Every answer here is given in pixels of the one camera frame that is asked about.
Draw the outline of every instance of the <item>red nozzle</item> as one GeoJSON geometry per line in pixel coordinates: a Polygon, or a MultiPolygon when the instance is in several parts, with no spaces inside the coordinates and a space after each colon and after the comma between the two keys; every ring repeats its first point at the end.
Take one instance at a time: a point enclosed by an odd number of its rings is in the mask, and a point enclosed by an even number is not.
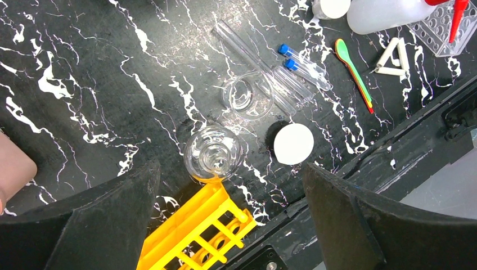
{"type": "MultiPolygon", "coordinates": [[[[430,6],[437,6],[439,4],[448,2],[449,0],[424,0],[430,6]]],[[[464,15],[464,10],[467,8],[469,0],[456,0],[454,4],[454,18],[452,19],[451,26],[451,35],[449,37],[449,43],[454,42],[456,38],[457,31],[459,30],[459,25],[461,24],[462,15],[464,15]]]]}
{"type": "Polygon", "coordinates": [[[452,19],[449,43],[454,42],[454,39],[456,38],[459,25],[461,24],[462,15],[464,15],[464,10],[467,8],[468,4],[469,0],[456,0],[456,4],[454,4],[454,19],[452,19]]]}

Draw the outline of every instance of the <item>white round cap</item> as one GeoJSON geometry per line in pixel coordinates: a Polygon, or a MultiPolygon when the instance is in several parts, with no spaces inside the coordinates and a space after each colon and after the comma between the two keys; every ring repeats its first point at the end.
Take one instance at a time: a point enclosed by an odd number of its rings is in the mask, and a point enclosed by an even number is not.
{"type": "Polygon", "coordinates": [[[343,17],[351,6],[351,0],[314,0],[313,14],[319,19],[338,19],[343,17]]]}
{"type": "Polygon", "coordinates": [[[290,124],[282,128],[273,142],[278,162],[285,165],[305,161],[312,153],[313,145],[312,132],[302,124],[290,124]]]}

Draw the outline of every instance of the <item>plastic spoon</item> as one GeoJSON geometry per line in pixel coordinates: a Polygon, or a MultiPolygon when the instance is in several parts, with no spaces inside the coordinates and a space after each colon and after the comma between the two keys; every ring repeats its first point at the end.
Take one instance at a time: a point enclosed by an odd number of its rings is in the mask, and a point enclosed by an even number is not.
{"type": "Polygon", "coordinates": [[[359,91],[361,92],[361,95],[364,98],[364,101],[366,103],[366,106],[368,107],[368,110],[370,113],[374,113],[374,110],[372,108],[372,103],[371,103],[371,96],[368,92],[368,89],[366,88],[366,85],[364,84],[363,80],[361,79],[361,76],[359,76],[358,70],[356,70],[356,67],[354,66],[353,62],[351,61],[351,58],[349,57],[349,52],[348,48],[346,46],[346,43],[342,39],[338,39],[335,43],[335,51],[338,56],[338,58],[346,64],[346,66],[349,69],[349,72],[354,78],[354,81],[358,85],[359,91]]]}

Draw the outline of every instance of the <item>marble countertop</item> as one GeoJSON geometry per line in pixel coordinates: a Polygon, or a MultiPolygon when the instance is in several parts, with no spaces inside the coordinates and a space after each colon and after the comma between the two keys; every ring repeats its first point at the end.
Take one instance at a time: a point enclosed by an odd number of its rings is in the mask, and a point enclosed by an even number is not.
{"type": "Polygon", "coordinates": [[[336,173],[344,164],[467,74],[462,55],[435,58],[407,27],[353,34],[346,19],[312,19],[309,1],[0,0],[0,126],[38,165],[38,175],[7,204],[19,215],[121,175],[151,159],[162,166],[151,226],[201,185],[183,166],[200,128],[222,124],[246,141],[246,157],[226,189],[259,225],[304,196],[302,165],[284,166],[267,149],[272,125],[302,123],[315,137],[307,162],[336,173]],[[288,43],[327,70],[332,91],[316,92],[292,118],[278,108],[258,121],[236,118],[220,86],[249,67],[211,33],[223,19],[267,64],[288,43]],[[392,37],[403,37],[411,74],[369,74],[392,37]],[[334,55],[343,38],[373,97],[366,109],[334,55]]]}

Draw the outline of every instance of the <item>screw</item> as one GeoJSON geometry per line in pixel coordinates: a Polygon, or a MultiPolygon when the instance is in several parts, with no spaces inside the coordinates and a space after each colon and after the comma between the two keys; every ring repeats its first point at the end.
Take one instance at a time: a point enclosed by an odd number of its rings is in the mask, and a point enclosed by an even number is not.
{"type": "Polygon", "coordinates": [[[277,264],[275,262],[271,262],[267,264],[267,270],[276,270],[277,269],[277,264]]]}

